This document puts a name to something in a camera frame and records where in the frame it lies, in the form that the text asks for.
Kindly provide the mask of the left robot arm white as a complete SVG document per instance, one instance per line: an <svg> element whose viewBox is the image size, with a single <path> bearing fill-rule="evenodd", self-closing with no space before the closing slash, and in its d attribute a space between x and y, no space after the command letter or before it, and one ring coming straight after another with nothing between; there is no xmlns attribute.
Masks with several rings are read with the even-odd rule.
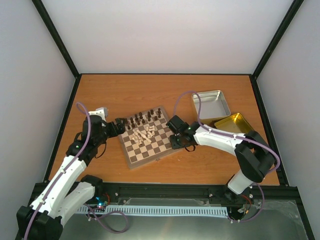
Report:
<svg viewBox="0 0 320 240"><path fill-rule="evenodd" d="M102 179L86 175L72 189L79 175L96 158L110 138L125 132L125 120L106 122L101 110L90 112L68 147L62 164L42 193L16 213L18 233L25 240L58 240L64 226L87 201L103 198Z"/></svg>

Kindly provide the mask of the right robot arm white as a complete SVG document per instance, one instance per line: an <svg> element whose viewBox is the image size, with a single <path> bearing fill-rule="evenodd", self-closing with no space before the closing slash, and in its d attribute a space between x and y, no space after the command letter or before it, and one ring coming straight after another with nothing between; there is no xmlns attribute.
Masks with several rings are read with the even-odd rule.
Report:
<svg viewBox="0 0 320 240"><path fill-rule="evenodd" d="M261 183L280 163L279 156L254 130L249 133L228 132L198 121L188 124L177 115L166 126L172 131L169 140L174 150L192 147L194 151L196 146L206 146L235 156L240 170L226 184L235 195L242 194L253 183Z"/></svg>

